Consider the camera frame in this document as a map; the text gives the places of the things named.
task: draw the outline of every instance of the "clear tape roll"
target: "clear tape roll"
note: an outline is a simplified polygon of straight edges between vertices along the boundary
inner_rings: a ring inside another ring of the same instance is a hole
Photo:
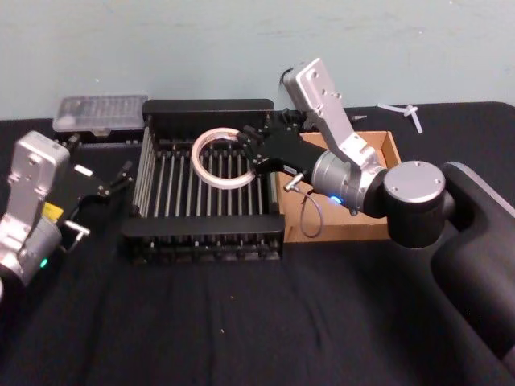
[[[207,170],[205,170],[205,168],[202,166],[202,163],[200,162],[200,155],[202,154],[202,150],[206,145],[218,139],[236,142],[238,133],[239,131],[236,129],[230,129],[229,127],[219,127],[206,131],[196,139],[195,143],[193,143],[193,169],[199,178],[208,185],[222,190],[231,190],[237,189],[238,187],[243,187],[248,183],[251,183],[255,178],[255,174],[251,170],[233,179],[223,179],[221,177],[216,177],[215,175],[212,175]]]

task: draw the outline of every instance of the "black table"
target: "black table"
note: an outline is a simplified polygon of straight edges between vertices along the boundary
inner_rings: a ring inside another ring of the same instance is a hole
[[[423,135],[398,113],[349,112],[369,116],[357,129],[393,131],[404,160],[466,163],[515,204],[514,107],[422,105]],[[0,207],[15,139],[50,127],[0,122]],[[80,157],[108,178],[137,151]],[[434,283],[436,246],[310,244],[281,262],[133,267],[117,253],[115,210],[86,214],[94,234],[49,264],[3,327],[0,384],[515,384]]]

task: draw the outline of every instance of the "cardboard box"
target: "cardboard box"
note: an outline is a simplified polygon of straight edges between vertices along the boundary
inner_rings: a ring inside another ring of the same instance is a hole
[[[389,131],[359,132],[379,156],[381,165],[391,168],[401,162],[395,142]],[[327,148],[320,133],[303,134],[305,141]],[[386,218],[373,219],[362,213],[351,216],[348,209],[330,200],[324,195],[313,194],[312,197],[321,206],[323,213],[323,231],[315,239],[305,237],[300,230],[300,210],[303,196],[299,193],[285,192],[282,187],[291,177],[278,173],[279,206],[286,217],[284,241],[286,243],[321,242],[338,240],[383,240],[389,238]],[[302,191],[309,191],[310,185],[300,183]],[[319,227],[318,212],[311,202],[307,202],[304,213],[304,228],[308,233],[315,233]]]

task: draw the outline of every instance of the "white plastic part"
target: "white plastic part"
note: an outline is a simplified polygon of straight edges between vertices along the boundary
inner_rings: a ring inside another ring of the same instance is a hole
[[[230,129],[229,127],[219,127],[217,129],[211,129],[203,133],[198,137],[192,147],[192,163],[193,169],[199,178],[212,187],[216,187],[222,190],[237,189],[243,187],[248,183],[251,183],[255,177],[255,174],[249,170],[243,175],[235,177],[233,179],[222,179],[211,175],[200,162],[200,155],[202,149],[209,143],[218,139],[224,139],[226,141],[237,141],[237,135],[239,131],[236,129]]]
[[[403,107],[395,107],[390,105],[383,105],[382,103],[378,103],[377,107],[380,109],[385,109],[389,111],[394,111],[396,113],[403,113],[405,117],[411,116],[413,118],[413,122],[419,134],[422,134],[422,126],[420,125],[420,121],[418,120],[417,110],[418,107],[407,105],[405,108]]]

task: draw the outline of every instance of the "black tablecloth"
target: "black tablecloth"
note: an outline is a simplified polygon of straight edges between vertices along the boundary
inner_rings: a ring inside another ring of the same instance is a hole
[[[357,129],[393,131],[404,160],[466,163],[515,204],[515,108],[422,105],[423,135],[398,113],[349,112],[369,116]],[[15,139],[50,125],[0,122],[0,207]],[[122,152],[79,157],[108,178],[137,158]],[[434,283],[435,246],[309,244],[280,262],[134,267],[117,251],[116,210],[86,213],[95,232],[51,261],[2,327],[0,384],[515,384]]]

